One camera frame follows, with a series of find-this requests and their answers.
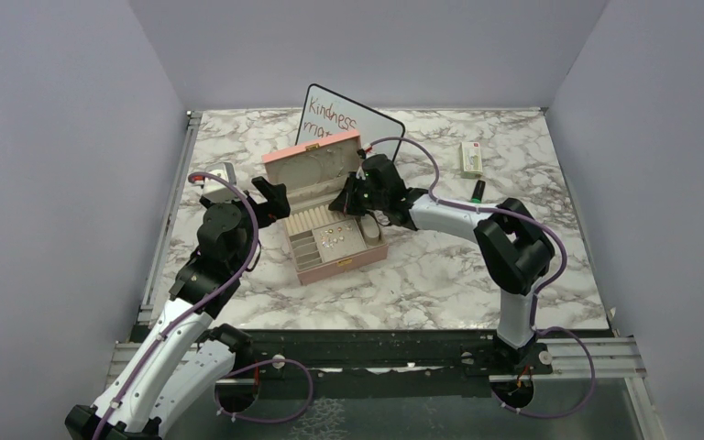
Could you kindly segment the pink jewelry box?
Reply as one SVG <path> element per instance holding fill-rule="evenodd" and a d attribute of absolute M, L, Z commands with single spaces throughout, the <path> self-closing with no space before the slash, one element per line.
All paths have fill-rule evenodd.
<path fill-rule="evenodd" d="M 357 172 L 362 147 L 356 130 L 273 151 L 262 156 L 267 179 L 287 189 L 291 214 L 282 219 L 297 278 L 302 285 L 383 261 L 389 244 L 369 246 L 361 216 L 329 210 L 350 172 Z"/>

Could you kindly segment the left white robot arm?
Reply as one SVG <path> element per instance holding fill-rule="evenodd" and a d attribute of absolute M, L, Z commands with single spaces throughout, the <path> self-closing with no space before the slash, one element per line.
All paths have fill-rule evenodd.
<path fill-rule="evenodd" d="M 93 404 L 74 406 L 64 421 L 73 439 L 161 439 L 204 391 L 224 375 L 248 371 L 246 335 L 224 324 L 190 360 L 184 356 L 219 315 L 253 264 L 259 231 L 291 213 L 285 184 L 263 177 L 252 184 L 255 202 L 233 183 L 209 172 L 189 182 L 216 181 L 230 197 L 202 197 L 198 245 L 177 273 L 158 321 L 114 382 Z"/>

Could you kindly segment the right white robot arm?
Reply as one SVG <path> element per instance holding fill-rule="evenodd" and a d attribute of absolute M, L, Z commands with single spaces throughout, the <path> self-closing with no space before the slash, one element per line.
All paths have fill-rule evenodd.
<path fill-rule="evenodd" d="M 499 205 L 471 205 L 439 199 L 427 189 L 407 186 L 394 163 L 378 154 L 365 159 L 359 171 L 348 174 L 329 208 L 347 215 L 379 211 L 393 226 L 477 243 L 485 267 L 501 291 L 493 363 L 499 370 L 513 373 L 528 362 L 537 340 L 536 290 L 556 252 L 521 201 L 509 198 Z"/>

